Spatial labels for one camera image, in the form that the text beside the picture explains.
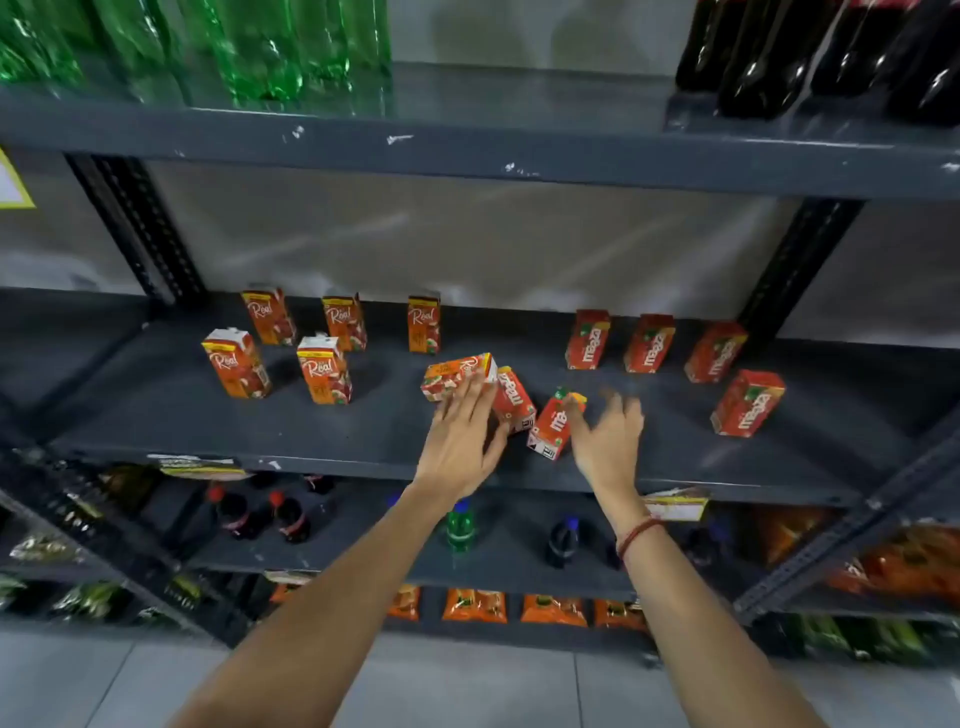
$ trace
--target metal shelf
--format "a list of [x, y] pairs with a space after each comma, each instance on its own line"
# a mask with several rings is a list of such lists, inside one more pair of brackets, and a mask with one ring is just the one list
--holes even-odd
[[[325, 328], [319, 300], [289, 303], [301, 330]], [[240, 297], [225, 294], [150, 324], [48, 413], [58, 428], [50, 444], [103, 461], [193, 454], [235, 457], [250, 470], [409, 479], [432, 413], [420, 381], [437, 358], [407, 351], [403, 305], [365, 303], [364, 311], [371, 343], [348, 357], [355, 395], [346, 407], [312, 402], [290, 348], [261, 347], [275, 381], [269, 397], [228, 397], [200, 346], [214, 328], [251, 328]], [[639, 395], [647, 414], [637, 477], [644, 492], [697, 486], [720, 500], [851, 505], [903, 461], [960, 389], [953, 375], [960, 352], [777, 340], [738, 363], [780, 373], [782, 404], [754, 438], [727, 438], [709, 424], [723, 385], [691, 384], [683, 373], [700, 324], [681, 322], [662, 370], [635, 376], [623, 370], [633, 325], [624, 319], [614, 322], [598, 370], [568, 371], [572, 321], [569, 314], [446, 307], [441, 360], [492, 352], [515, 368], [537, 405], [561, 384], [587, 395], [589, 420], [602, 411], [604, 387]], [[588, 489], [568, 452], [551, 462], [526, 448], [522, 435], [511, 439], [488, 484]]]
[[[87, 72], [91, 78], [103, 72]], [[869, 103], [725, 119], [672, 79], [397, 63], [349, 96], [237, 108], [209, 68], [134, 90], [0, 93], [5, 143], [64, 152], [854, 199], [956, 199], [950, 130]]]

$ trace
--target real juice box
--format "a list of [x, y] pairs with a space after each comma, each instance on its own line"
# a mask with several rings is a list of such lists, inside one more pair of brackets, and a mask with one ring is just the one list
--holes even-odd
[[336, 336], [304, 336], [297, 347], [300, 370], [317, 404], [347, 404], [353, 384]]
[[710, 324], [684, 364], [694, 384], [720, 381], [747, 341], [747, 332], [735, 321]]
[[340, 339], [341, 352], [362, 352], [367, 348], [367, 328], [360, 310], [360, 296], [324, 296], [324, 314], [330, 336]]
[[437, 353], [440, 350], [440, 299], [411, 296], [407, 304], [407, 331], [411, 352]]
[[510, 434], [522, 432], [534, 426], [537, 408], [530, 400], [527, 390], [516, 378], [516, 372], [510, 367], [496, 370], [496, 398], [493, 400], [493, 412], [500, 422], [510, 426]]
[[586, 397], [559, 387], [540, 412], [536, 424], [527, 436], [527, 447], [551, 460], [560, 457], [566, 441], [570, 439], [570, 425], [566, 421], [566, 413], [561, 406], [566, 397], [575, 399], [581, 412], [587, 409]]
[[636, 322], [630, 347], [623, 357], [623, 365], [631, 374], [651, 375], [660, 368], [673, 343], [677, 324], [673, 316], [645, 313]]
[[270, 377], [249, 333], [239, 328], [215, 328], [202, 344], [231, 397], [259, 400], [270, 394]]
[[264, 344], [293, 346], [297, 340], [297, 327], [287, 311], [283, 291], [279, 288], [257, 288], [240, 294], [243, 296], [253, 326]]
[[582, 308], [577, 311], [573, 333], [566, 345], [567, 369], [596, 369], [610, 334], [607, 311]]
[[460, 382], [474, 372], [482, 372], [485, 381], [496, 381], [496, 362], [489, 353], [467, 356], [426, 368], [420, 390], [430, 401], [440, 401], [448, 389], [456, 389]]
[[741, 369], [710, 415], [713, 431], [718, 435], [750, 437], [760, 429], [785, 391], [783, 380], [772, 372]]

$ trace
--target orange juice carton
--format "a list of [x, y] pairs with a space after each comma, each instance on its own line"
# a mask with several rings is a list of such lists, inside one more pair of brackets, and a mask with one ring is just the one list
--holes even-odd
[[713, 431], [718, 435], [750, 437], [760, 429], [785, 391], [783, 380], [772, 372], [741, 369], [710, 415]]
[[293, 346], [297, 327], [287, 311], [283, 291], [279, 288], [257, 288], [240, 294], [247, 305], [253, 326], [264, 344]]
[[341, 352], [362, 352], [367, 348], [367, 328], [360, 310], [360, 294], [352, 298], [324, 296], [324, 314], [330, 336], [340, 339]]
[[243, 400], [259, 400], [270, 394], [270, 378], [248, 332], [215, 328], [202, 343], [227, 394]]
[[596, 369], [610, 334], [610, 314], [581, 308], [566, 345], [567, 369]]
[[694, 384], [720, 381], [746, 341], [747, 332], [735, 321], [710, 324], [684, 364], [686, 378]]
[[353, 395], [347, 360], [336, 336], [304, 336], [297, 347], [300, 370], [317, 404], [347, 404]]
[[527, 390], [516, 378], [516, 372], [510, 367], [496, 370], [496, 399], [493, 400], [493, 412], [497, 419], [510, 426], [510, 434], [522, 432], [534, 426], [537, 408], [530, 400]]
[[456, 389], [460, 382], [475, 372], [482, 372], [486, 381], [496, 381], [496, 362], [489, 353], [467, 356], [463, 359], [431, 364], [426, 368], [420, 390], [430, 401], [440, 401], [448, 389]]
[[568, 392], [558, 387], [553, 397], [540, 412], [537, 423], [530, 430], [527, 437], [527, 447], [539, 452], [543, 457], [556, 460], [570, 439], [570, 425], [566, 421], [566, 413], [561, 407], [565, 397], [572, 397], [577, 401], [580, 411], [587, 409], [587, 398], [576, 392]]
[[407, 332], [411, 352], [437, 353], [440, 350], [440, 297], [410, 297]]
[[627, 371], [635, 375], [651, 375], [660, 368], [673, 343], [677, 325], [673, 316], [645, 313], [636, 322], [630, 347], [623, 357]]

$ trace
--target tiled floor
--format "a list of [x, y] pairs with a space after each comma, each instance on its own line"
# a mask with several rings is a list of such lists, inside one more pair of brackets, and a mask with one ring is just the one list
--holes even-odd
[[[0, 726], [161, 728], [227, 656], [213, 647], [0, 632]], [[832, 728], [960, 725], [960, 677], [793, 665]], [[687, 723], [663, 670], [626, 658], [381, 636], [337, 728]]]

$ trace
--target orange snack packet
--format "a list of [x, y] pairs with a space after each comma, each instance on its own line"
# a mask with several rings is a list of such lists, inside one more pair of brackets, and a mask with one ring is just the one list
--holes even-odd
[[440, 299], [411, 296], [407, 303], [407, 333], [410, 351], [440, 351]]
[[240, 295], [247, 305], [260, 341], [264, 344], [293, 346], [297, 340], [297, 327], [287, 311], [281, 289], [260, 288], [244, 291]]
[[593, 624], [597, 627], [649, 632], [642, 610], [630, 601], [593, 600]]
[[340, 339], [341, 352], [362, 352], [367, 348], [367, 328], [360, 310], [360, 294], [353, 298], [324, 296], [324, 314], [330, 336]]
[[573, 333], [566, 345], [567, 369], [596, 369], [610, 335], [610, 314], [607, 311], [581, 308], [573, 323]]
[[684, 365], [694, 384], [718, 382], [727, 373], [747, 341], [747, 332], [735, 321], [710, 324]]
[[420, 587], [410, 584], [401, 586], [394, 596], [394, 603], [387, 610], [387, 616], [410, 621], [420, 619]]
[[523, 616], [520, 621], [587, 626], [582, 599], [557, 599], [550, 595], [526, 595], [523, 598]]
[[713, 431], [733, 437], [752, 436], [785, 391], [783, 380], [772, 372], [741, 369], [710, 415]]
[[215, 328], [203, 340], [206, 356], [231, 397], [259, 400], [271, 383], [253, 345], [253, 337], [238, 328]]
[[507, 596], [503, 592], [450, 589], [446, 593], [444, 619], [507, 623]]

